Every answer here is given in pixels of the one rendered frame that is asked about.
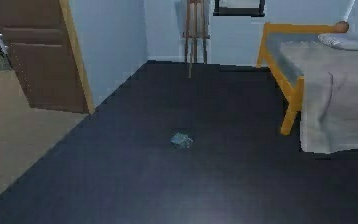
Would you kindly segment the crumpled grey cloth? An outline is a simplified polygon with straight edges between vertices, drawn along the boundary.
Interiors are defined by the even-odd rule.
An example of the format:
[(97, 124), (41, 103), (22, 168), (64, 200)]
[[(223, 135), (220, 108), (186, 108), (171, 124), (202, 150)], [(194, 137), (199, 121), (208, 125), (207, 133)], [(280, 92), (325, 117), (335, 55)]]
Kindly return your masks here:
[(188, 149), (192, 146), (193, 140), (184, 133), (175, 133), (171, 139), (170, 142), (177, 148), (180, 149)]

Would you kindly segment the brown wooden easel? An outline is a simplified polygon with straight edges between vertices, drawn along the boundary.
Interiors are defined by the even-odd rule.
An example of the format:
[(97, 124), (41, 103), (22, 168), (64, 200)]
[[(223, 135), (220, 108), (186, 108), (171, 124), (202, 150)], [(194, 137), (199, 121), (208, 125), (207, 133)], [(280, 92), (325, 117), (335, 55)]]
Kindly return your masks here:
[(192, 77), (193, 65), (198, 60), (198, 40), (202, 42), (203, 63), (208, 63), (207, 40), (209, 39), (205, 0), (186, 0), (184, 62), (188, 67), (188, 78)]

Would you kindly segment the black framed window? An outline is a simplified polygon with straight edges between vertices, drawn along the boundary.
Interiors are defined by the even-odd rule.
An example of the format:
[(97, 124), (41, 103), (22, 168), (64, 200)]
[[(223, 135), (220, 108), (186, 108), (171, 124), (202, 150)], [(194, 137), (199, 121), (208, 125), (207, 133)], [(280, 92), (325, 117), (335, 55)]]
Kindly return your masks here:
[(263, 17), (266, 0), (215, 0), (214, 16)]

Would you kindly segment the brown room door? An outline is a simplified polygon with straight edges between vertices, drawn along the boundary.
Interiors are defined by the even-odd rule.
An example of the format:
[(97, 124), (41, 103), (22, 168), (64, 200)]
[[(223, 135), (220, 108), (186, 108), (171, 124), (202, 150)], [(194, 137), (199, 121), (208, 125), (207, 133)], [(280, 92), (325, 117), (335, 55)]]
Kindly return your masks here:
[(59, 0), (0, 0), (0, 33), (30, 107), (88, 111)]

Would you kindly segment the yellow wooden bed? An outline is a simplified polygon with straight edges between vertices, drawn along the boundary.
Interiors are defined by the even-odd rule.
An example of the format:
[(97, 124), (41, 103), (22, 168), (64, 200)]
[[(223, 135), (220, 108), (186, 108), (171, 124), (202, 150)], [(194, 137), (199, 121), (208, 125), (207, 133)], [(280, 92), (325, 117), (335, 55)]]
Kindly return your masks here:
[(287, 102), (280, 133), (297, 115), (301, 150), (334, 154), (358, 150), (358, 51), (324, 45), (334, 25), (266, 22), (256, 62), (266, 64)]

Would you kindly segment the white pillow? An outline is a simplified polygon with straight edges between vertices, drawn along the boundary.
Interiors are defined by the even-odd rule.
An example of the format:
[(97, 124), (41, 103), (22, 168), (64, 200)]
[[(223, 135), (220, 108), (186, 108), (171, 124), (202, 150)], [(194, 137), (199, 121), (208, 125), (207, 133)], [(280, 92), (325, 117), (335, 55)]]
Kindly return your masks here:
[(324, 45), (335, 49), (358, 51), (358, 35), (351, 33), (324, 33), (318, 39)]

